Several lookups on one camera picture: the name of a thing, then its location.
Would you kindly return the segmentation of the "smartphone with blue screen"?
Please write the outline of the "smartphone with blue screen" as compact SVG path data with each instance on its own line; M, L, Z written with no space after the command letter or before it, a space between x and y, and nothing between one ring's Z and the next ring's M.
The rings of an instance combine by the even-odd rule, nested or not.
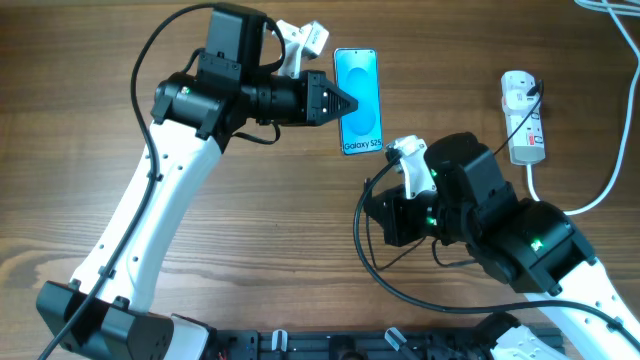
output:
M338 48L334 72L339 89L357 100L357 109L340 118L344 155L377 152L383 148L378 54L373 48Z

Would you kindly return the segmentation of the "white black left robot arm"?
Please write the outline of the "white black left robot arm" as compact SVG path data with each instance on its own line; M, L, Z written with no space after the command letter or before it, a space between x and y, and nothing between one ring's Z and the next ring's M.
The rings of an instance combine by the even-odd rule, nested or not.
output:
M224 359L215 328L151 312L158 276L195 193L229 142L254 120L275 130L319 127L357 101L322 71L305 70L329 37L230 3L213 3L206 44L162 81L145 147L109 224L65 283L49 281L36 307L53 348L89 359Z

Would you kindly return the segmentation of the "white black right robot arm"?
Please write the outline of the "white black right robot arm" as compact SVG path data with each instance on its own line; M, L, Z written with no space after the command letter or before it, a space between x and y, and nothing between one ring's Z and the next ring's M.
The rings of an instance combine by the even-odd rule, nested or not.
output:
M586 359L636 359L639 322L575 223L556 206L517 197L494 152L469 133L428 145L411 135L385 149L387 164L365 183L354 242L374 220L388 245L431 237L461 243L473 263L525 301L482 307L437 305L394 288L362 247L358 257L386 291L414 306L450 314L540 310Z

